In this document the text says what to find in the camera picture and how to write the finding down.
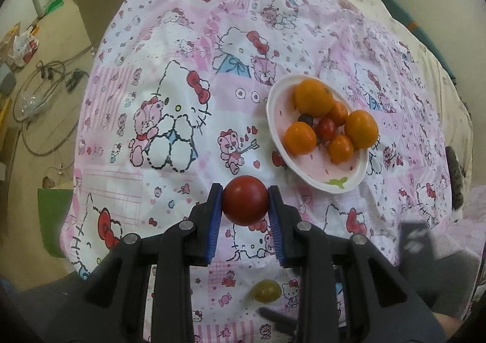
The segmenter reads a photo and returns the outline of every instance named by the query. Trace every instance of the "white plate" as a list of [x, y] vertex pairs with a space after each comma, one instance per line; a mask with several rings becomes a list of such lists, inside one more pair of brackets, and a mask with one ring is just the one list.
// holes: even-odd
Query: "white plate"
[[[287, 166], [307, 184], [332, 194], [348, 192], [356, 188], [365, 177], [368, 165], [367, 149], [356, 150], [348, 162], [334, 165], [322, 145], [319, 145], [310, 154], [294, 156], [288, 154], [282, 144], [287, 128], [296, 122], [300, 116], [300, 112], [295, 108], [293, 102], [295, 85], [306, 78], [311, 77], [299, 74], [288, 75], [272, 86], [266, 105], [268, 127], [272, 140]], [[327, 86], [332, 90], [334, 99], [342, 102], [348, 112], [351, 113], [353, 109], [349, 103], [334, 88]], [[338, 131], [343, 132], [344, 126], [340, 127]]]

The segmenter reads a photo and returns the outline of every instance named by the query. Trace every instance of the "orange fruit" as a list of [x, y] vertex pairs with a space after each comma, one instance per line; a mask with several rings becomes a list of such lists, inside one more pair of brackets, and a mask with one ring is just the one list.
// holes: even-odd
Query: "orange fruit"
[[294, 155], [305, 155], [317, 146], [317, 137], [305, 122], [294, 122], [288, 127], [283, 137], [286, 150]]
[[333, 120], [337, 127], [340, 127], [346, 123], [347, 108], [344, 104], [335, 100], [331, 111], [326, 114], [326, 117]]
[[314, 118], [324, 117], [334, 105], [331, 90], [314, 78], [306, 78], [297, 84], [294, 98], [300, 113]]
[[348, 161], [353, 156], [354, 146], [349, 137], [339, 134], [329, 143], [327, 153], [333, 164], [339, 164]]
[[371, 114], [364, 110], [353, 111], [347, 117], [344, 132], [356, 149], [367, 149], [378, 140], [378, 125]]

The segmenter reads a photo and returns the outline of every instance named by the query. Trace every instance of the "metal screw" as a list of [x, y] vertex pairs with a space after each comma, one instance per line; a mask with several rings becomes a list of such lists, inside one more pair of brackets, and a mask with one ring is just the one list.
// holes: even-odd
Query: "metal screw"
[[360, 246], [362, 246], [363, 244], [366, 244], [366, 242], [368, 240], [366, 239], [366, 236], [363, 236], [363, 235], [353, 235], [353, 241], [356, 244], [359, 244]]
[[133, 244], [133, 243], [136, 243], [138, 239], [139, 239], [139, 237], [135, 233], [129, 233], [129, 234], [125, 235], [125, 237], [123, 238], [123, 241], [126, 244]]
[[298, 228], [298, 230], [300, 230], [300, 231], [310, 231], [310, 229], [312, 228], [312, 225], [310, 224], [310, 222], [307, 222], [307, 221], [300, 221], [300, 222], [297, 224], [297, 228]]
[[188, 231], [189, 229], [192, 229], [194, 226], [192, 221], [189, 221], [188, 219], [182, 221], [179, 224], [179, 228], [182, 229], [183, 231]]

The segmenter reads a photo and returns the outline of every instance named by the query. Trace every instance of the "beige sheet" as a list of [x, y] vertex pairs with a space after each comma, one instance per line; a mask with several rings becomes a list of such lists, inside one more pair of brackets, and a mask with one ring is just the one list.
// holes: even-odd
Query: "beige sheet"
[[405, 26], [390, 16], [381, 0], [349, 1], [358, 7], [366, 17], [379, 22], [408, 45], [414, 60], [422, 68], [422, 80], [428, 90], [435, 95], [436, 109], [441, 119], [446, 145], [453, 147], [461, 167], [466, 172], [464, 199], [467, 200], [471, 189], [472, 122], [449, 75], [427, 47], [418, 41]]

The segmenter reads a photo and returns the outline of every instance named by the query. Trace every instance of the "bed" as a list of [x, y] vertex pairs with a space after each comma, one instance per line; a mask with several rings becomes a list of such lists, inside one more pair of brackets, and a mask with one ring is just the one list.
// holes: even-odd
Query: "bed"
[[[306, 185], [270, 139], [266, 97], [292, 73], [325, 79], [378, 122], [366, 177], [345, 197]], [[445, 145], [465, 171], [466, 195], [471, 120], [437, 60], [380, 0], [125, 0], [84, 97], [61, 247], [86, 279], [125, 234], [162, 233], [213, 182], [250, 174], [277, 184], [304, 220], [364, 234], [396, 263], [400, 221], [422, 219], [441, 234], [460, 217]], [[272, 308], [296, 316], [300, 280], [279, 267], [268, 219], [239, 227], [223, 217], [212, 264], [191, 269], [195, 341], [282, 339], [245, 298], [264, 278], [282, 287]]]

